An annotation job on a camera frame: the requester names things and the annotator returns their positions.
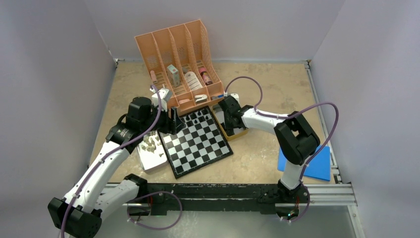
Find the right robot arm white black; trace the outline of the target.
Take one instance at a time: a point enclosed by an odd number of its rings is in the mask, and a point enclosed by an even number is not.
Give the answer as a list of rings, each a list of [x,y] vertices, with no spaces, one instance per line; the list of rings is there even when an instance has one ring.
[[[315,156],[320,139],[306,118],[299,112],[283,116],[260,113],[253,106],[240,106],[227,96],[218,102],[224,116],[224,130],[232,135],[234,129],[258,129],[276,136],[280,151],[286,159],[283,175],[278,182],[279,198],[291,201],[302,185],[304,170]]]

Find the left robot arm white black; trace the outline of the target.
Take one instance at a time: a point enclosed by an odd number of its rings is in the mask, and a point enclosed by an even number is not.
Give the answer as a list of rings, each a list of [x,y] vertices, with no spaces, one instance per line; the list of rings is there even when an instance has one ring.
[[[150,131],[176,134],[184,128],[177,108],[164,106],[158,98],[154,105],[149,98],[136,97],[105,138],[94,163],[61,199],[53,198],[48,211],[61,238],[93,238],[103,220],[123,203],[133,200],[152,201],[167,191],[150,192],[147,180],[130,174],[112,191],[102,193],[116,169],[134,151]]]

